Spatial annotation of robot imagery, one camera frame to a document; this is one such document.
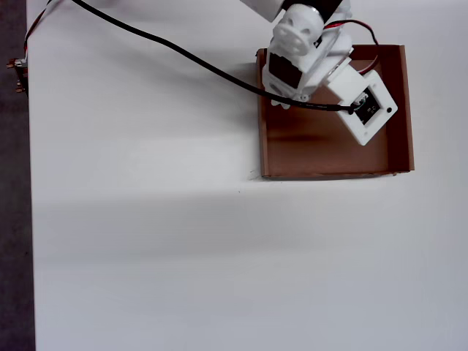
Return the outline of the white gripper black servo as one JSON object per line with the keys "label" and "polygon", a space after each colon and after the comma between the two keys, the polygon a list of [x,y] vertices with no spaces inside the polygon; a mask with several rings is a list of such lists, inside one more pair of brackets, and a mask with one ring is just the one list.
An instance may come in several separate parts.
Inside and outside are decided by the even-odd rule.
{"label": "white gripper black servo", "polygon": [[266,51],[262,83],[268,93],[287,98],[272,106],[291,107],[290,101],[310,102],[312,94],[352,52],[349,34],[328,21],[351,17],[349,5],[285,5],[273,28]]}

